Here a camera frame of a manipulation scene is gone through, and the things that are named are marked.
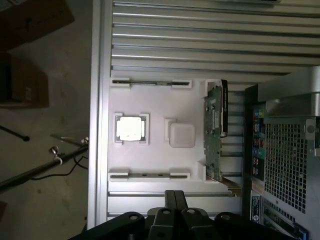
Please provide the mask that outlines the white parts rack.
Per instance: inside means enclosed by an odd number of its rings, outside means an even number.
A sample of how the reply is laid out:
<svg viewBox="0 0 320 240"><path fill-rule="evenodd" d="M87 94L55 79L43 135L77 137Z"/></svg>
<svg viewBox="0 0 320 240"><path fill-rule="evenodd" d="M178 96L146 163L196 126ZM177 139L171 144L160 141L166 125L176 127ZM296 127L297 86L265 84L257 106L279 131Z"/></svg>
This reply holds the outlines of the white parts rack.
<svg viewBox="0 0 320 240"><path fill-rule="evenodd" d="M220 170L222 181L206 175L204 154L204 97L206 83L219 79L169 82L132 81L115 78L109 96L108 193L110 195L155 195L164 190L182 190L196 196L237 196L240 186ZM119 117L145 117L145 141L116 140ZM172 123L195 127L193 148L173 148L169 144ZM110 178L116 173L171 173L174 178Z"/></svg>

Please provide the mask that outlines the white rounded square block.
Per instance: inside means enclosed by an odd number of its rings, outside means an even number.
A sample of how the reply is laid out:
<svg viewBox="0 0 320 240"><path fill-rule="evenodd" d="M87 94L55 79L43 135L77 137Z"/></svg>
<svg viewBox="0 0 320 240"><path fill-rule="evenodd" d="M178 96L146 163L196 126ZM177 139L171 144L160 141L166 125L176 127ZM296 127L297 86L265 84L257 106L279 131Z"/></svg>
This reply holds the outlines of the white rounded square block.
<svg viewBox="0 0 320 240"><path fill-rule="evenodd" d="M169 127L169 145L172 148L193 148L196 142L196 129L190 123L174 122Z"/></svg>

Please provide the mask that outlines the silver CPU chip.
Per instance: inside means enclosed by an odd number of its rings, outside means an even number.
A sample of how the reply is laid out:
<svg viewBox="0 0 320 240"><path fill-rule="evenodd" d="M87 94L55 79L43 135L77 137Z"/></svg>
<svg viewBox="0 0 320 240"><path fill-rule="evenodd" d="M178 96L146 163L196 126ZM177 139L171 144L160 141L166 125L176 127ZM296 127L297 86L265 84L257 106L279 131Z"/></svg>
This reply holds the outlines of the silver CPU chip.
<svg viewBox="0 0 320 240"><path fill-rule="evenodd" d="M145 116L120 116L115 123L115 139L117 141L144 142L146 140Z"/></svg>

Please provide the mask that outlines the black PC case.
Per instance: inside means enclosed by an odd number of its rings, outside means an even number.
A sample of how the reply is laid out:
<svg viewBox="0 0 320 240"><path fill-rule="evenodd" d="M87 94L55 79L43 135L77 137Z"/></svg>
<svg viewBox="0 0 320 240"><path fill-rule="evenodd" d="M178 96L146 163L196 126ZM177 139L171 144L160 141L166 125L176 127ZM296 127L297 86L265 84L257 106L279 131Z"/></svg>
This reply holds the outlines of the black PC case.
<svg viewBox="0 0 320 240"><path fill-rule="evenodd" d="M320 240L320 65L244 92L242 214Z"/></svg>

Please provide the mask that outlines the silver tripod rod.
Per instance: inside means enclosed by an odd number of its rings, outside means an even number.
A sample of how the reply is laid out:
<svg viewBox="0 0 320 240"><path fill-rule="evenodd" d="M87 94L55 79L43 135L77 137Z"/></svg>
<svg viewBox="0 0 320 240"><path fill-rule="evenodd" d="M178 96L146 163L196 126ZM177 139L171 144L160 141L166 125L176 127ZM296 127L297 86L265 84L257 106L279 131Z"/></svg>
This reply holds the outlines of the silver tripod rod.
<svg viewBox="0 0 320 240"><path fill-rule="evenodd" d="M50 136L56 140L61 141L61 142L68 143L68 144L78 146L78 147L81 147L81 146L89 143L88 137L85 137L83 139L78 140L78 139L71 137L71 136L61 136L59 134L51 134Z"/></svg>

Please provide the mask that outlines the black tripod pole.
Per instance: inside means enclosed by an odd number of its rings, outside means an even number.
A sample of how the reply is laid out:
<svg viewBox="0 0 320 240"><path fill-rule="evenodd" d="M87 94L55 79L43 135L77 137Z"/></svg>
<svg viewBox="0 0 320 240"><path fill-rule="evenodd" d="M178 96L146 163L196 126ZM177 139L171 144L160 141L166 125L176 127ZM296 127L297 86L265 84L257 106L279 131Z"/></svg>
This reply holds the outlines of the black tripod pole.
<svg viewBox="0 0 320 240"><path fill-rule="evenodd" d="M32 168L28 171L25 171L21 174L18 174L14 177L11 177L7 180L0 182L0 194L12 188L15 188L17 186L20 186L26 183L27 181L31 180L32 178L40 174L43 174L55 167L58 167L67 163L69 160L86 153L88 149L89 149L89 143L85 143L70 153L57 153L54 155L52 161L42 164L38 167Z"/></svg>

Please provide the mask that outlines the thin black tripod leg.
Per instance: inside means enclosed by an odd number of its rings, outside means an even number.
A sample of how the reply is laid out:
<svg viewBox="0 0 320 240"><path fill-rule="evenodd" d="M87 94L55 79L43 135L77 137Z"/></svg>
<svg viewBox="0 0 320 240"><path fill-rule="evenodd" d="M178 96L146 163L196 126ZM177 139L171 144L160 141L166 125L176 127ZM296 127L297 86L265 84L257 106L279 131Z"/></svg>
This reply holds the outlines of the thin black tripod leg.
<svg viewBox="0 0 320 240"><path fill-rule="evenodd" d="M4 132L6 132L6 133L8 133L8 134L10 134L10 135L15 136L15 137L23 140L24 142L28 142L28 141L30 140L30 137L29 137L29 136L27 136L27 135L21 135L21 134L15 132L15 131L13 131L13 130L11 130L11 129L9 129L9 128L6 128L6 127L2 126L2 125L0 125L0 130L4 131Z"/></svg>

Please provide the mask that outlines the brown cardboard box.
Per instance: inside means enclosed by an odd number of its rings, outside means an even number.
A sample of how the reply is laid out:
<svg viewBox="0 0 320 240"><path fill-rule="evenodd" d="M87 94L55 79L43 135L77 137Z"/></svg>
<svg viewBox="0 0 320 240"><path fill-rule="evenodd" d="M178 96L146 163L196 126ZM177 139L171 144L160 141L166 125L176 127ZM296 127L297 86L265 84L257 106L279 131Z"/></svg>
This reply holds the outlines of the brown cardboard box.
<svg viewBox="0 0 320 240"><path fill-rule="evenodd" d="M0 52L0 109L47 107L48 76L30 62Z"/></svg>
<svg viewBox="0 0 320 240"><path fill-rule="evenodd" d="M0 0L0 51L37 40L74 20L66 0Z"/></svg>

